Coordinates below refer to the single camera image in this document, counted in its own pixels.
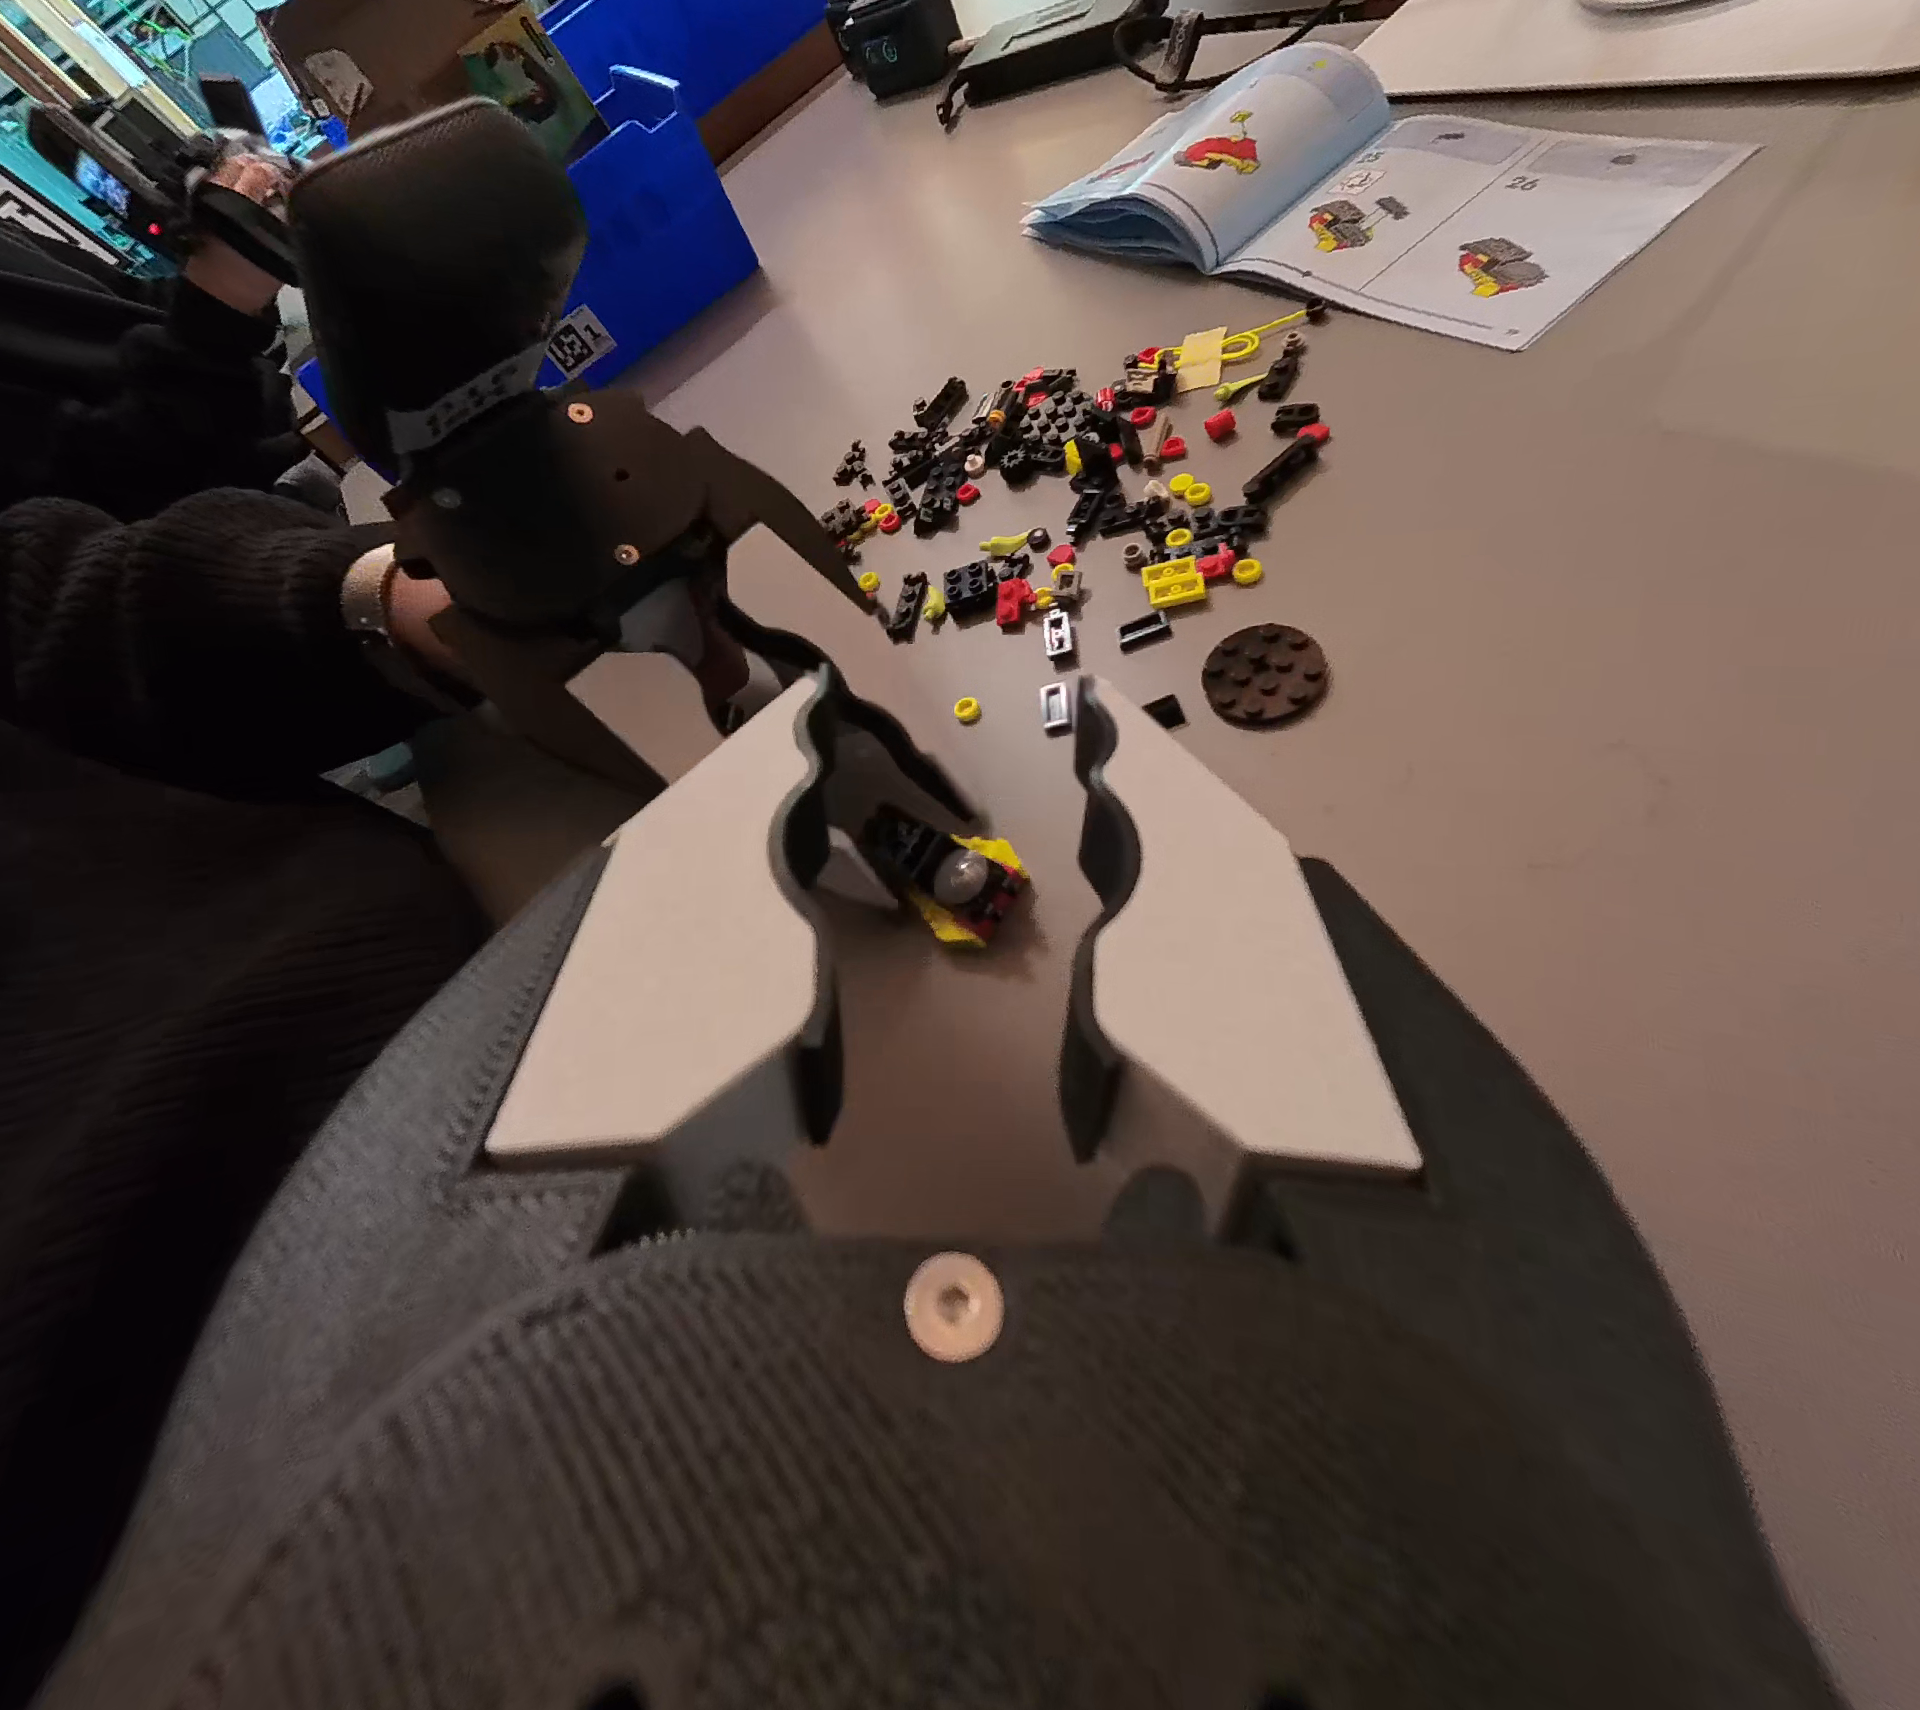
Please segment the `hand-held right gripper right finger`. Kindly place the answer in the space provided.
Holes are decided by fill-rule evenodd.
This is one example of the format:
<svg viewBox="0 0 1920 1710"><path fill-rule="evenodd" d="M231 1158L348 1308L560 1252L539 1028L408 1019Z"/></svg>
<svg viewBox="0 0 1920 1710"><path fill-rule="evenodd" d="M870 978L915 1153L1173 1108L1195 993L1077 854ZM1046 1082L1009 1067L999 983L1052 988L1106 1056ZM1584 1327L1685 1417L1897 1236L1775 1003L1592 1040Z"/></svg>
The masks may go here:
<svg viewBox="0 0 1920 1710"><path fill-rule="evenodd" d="M1104 677L1075 687L1060 1117L1077 1167L1170 1170L1212 1235L1270 1176L1413 1184L1425 1158L1287 839Z"/></svg>

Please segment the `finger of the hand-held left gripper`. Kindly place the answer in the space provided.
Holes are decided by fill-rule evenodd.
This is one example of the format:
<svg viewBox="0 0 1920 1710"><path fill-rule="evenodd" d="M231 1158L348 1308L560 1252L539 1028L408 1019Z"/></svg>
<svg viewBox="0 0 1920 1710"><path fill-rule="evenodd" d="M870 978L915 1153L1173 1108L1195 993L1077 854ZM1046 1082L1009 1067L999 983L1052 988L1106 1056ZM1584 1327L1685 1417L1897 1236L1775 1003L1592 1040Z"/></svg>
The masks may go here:
<svg viewBox="0 0 1920 1710"><path fill-rule="evenodd" d="M725 612L724 635L747 659L768 667L784 688L809 687L826 677L828 694L816 717L822 721L834 824L857 833L879 804L887 804L940 830L979 830L975 798L915 740L905 721L862 693L841 659L745 612Z"/></svg>

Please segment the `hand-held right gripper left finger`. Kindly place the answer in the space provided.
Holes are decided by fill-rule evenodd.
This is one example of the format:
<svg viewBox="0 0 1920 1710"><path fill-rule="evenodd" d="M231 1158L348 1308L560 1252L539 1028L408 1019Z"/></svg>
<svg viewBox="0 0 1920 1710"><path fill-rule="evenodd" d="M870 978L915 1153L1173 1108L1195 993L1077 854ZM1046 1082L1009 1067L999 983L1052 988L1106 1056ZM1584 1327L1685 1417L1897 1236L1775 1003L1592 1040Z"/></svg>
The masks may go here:
<svg viewBox="0 0 1920 1710"><path fill-rule="evenodd" d="M846 1099L828 859L839 683L806 675L607 842L484 1140L504 1170L630 1170L688 1218L785 1170Z"/></svg>

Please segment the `yellow black red lego model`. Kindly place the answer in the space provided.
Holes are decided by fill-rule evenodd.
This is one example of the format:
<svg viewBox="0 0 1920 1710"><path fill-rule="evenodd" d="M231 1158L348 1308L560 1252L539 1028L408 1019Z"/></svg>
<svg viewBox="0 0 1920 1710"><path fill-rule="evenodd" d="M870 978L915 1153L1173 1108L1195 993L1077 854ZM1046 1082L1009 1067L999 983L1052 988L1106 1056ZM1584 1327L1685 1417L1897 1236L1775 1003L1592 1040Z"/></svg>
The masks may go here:
<svg viewBox="0 0 1920 1710"><path fill-rule="evenodd" d="M956 950L986 950L1031 885L1009 842L956 836L894 804L872 811L855 849L936 942Z"/></svg>

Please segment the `pile of lego pieces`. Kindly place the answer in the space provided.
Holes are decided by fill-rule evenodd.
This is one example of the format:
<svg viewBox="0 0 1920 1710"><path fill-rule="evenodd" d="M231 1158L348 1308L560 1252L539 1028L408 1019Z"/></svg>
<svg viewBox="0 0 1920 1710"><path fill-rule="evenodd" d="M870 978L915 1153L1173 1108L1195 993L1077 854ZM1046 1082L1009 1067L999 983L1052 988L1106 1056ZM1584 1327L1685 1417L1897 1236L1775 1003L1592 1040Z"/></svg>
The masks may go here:
<svg viewBox="0 0 1920 1710"><path fill-rule="evenodd" d="M1295 395L1308 332L1330 319L1327 299L1292 297L1256 329L1127 352L1106 385L1057 365L981 395L949 377L914 402L881 470L862 440L846 447L817 524L891 643L942 625L1037 638L1052 673L1040 690L1041 728L1060 736L1073 707L1067 675L1084 656L1096 547L1114 548L1120 581L1140 597L1135 615L1114 618L1124 656L1170 641L1186 612L1264 582L1259 547L1278 511L1330 453L1325 412ZM886 601L883 574L864 552L879 538L957 533L990 487L1028 522L974 538L972 555L943 568L901 566Z"/></svg>

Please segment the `person's left forearm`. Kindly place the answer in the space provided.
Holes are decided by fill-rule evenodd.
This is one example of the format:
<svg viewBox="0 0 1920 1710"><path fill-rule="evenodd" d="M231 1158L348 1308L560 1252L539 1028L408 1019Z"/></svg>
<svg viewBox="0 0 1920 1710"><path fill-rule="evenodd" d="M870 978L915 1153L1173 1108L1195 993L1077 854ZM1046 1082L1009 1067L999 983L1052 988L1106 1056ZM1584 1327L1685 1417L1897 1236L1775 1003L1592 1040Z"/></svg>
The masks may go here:
<svg viewBox="0 0 1920 1710"><path fill-rule="evenodd" d="M48 756L258 798L414 736L430 711L341 612L370 551L348 522L245 491L136 522L66 499L11 507L4 774Z"/></svg>

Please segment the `black round lego plate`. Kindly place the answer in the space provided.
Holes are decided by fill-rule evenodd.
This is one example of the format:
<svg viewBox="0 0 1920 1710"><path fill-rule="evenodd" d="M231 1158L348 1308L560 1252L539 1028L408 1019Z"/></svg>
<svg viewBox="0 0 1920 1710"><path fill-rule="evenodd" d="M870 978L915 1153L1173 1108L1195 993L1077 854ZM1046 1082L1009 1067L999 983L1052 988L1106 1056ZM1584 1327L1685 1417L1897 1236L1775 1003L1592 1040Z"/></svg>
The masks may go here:
<svg viewBox="0 0 1920 1710"><path fill-rule="evenodd" d="M1290 623L1252 623L1212 644L1199 670L1215 718L1239 731L1275 731L1314 712L1332 688L1319 643Z"/></svg>

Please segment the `lego instruction booklet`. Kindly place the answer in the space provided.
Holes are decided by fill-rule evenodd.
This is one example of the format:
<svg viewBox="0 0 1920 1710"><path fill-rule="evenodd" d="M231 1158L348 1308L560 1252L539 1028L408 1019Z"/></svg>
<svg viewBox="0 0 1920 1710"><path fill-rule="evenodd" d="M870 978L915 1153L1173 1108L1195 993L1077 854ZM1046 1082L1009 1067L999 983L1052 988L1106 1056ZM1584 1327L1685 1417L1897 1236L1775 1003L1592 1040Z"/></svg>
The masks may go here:
<svg viewBox="0 0 1920 1710"><path fill-rule="evenodd" d="M1399 117L1355 50L1299 43L1043 197L1021 233L1516 354L1755 155Z"/></svg>

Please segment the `person's left hand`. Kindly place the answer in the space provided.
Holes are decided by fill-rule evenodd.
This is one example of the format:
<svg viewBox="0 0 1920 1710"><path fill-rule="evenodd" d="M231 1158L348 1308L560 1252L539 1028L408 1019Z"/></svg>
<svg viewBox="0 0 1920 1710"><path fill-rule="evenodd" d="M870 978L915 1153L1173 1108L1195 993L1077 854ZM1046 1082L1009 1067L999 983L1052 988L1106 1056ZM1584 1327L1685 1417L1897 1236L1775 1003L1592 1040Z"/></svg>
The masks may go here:
<svg viewBox="0 0 1920 1710"><path fill-rule="evenodd" d="M475 687L458 653L444 641L438 623L451 611L451 597L435 577L414 577L399 564L388 570L380 591L380 611L388 643L423 677L474 698Z"/></svg>

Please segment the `picture printed toy box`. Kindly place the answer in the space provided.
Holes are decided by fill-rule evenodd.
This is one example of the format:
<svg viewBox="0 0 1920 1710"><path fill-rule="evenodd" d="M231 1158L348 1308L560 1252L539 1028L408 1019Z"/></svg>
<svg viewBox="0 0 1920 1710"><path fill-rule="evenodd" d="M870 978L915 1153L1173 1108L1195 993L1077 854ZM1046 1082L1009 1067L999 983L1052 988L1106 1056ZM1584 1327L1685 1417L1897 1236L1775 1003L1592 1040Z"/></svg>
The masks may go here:
<svg viewBox="0 0 1920 1710"><path fill-rule="evenodd" d="M470 90L507 111L560 166L607 138L603 114L528 5L498 12L459 45L458 61Z"/></svg>

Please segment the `blue bin with square tag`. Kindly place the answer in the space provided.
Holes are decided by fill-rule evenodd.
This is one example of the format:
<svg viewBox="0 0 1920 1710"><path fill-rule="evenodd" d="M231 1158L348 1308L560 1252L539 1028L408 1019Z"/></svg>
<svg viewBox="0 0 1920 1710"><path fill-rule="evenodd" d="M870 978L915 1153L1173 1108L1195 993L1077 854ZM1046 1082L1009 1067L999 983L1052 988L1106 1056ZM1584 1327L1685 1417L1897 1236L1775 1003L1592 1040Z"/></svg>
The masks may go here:
<svg viewBox="0 0 1920 1710"><path fill-rule="evenodd" d="M306 395L367 460L605 385L758 267L697 122L616 68L572 166L490 98L351 138L291 192Z"/></svg>

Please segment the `brown cardboard box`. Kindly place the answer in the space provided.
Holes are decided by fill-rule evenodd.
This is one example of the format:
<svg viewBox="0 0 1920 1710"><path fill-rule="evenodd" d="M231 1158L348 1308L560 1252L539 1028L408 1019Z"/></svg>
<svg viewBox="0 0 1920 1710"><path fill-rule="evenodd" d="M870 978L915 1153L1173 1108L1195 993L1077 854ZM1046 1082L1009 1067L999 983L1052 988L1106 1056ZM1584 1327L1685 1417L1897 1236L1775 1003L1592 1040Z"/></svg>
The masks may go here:
<svg viewBox="0 0 1920 1710"><path fill-rule="evenodd" d="M465 48L519 0L283 0L258 24L297 98L348 138L470 95Z"/></svg>

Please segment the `person's black sweater torso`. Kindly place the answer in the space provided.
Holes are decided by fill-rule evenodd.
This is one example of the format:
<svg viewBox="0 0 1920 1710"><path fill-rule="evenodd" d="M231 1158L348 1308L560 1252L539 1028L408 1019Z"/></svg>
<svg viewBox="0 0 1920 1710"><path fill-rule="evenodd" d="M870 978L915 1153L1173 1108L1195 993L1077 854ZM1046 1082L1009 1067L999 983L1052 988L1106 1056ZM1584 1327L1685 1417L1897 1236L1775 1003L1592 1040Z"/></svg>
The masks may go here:
<svg viewBox="0 0 1920 1710"><path fill-rule="evenodd" d="M25 1707L267 1198L486 921L423 830L319 779L225 800L4 726L2 803L2 1671Z"/></svg>

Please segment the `black flat power adapter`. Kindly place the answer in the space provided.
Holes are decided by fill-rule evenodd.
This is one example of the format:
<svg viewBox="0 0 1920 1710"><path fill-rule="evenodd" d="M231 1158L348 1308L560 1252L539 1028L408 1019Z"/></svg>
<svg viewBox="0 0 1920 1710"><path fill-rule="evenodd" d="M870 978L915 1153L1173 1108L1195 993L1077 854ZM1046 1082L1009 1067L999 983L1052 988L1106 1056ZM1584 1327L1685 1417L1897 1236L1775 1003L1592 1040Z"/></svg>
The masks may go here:
<svg viewBox="0 0 1920 1710"><path fill-rule="evenodd" d="M940 122L1114 68L1117 31L1144 3L1057 0L993 24L969 43L948 78Z"/></svg>

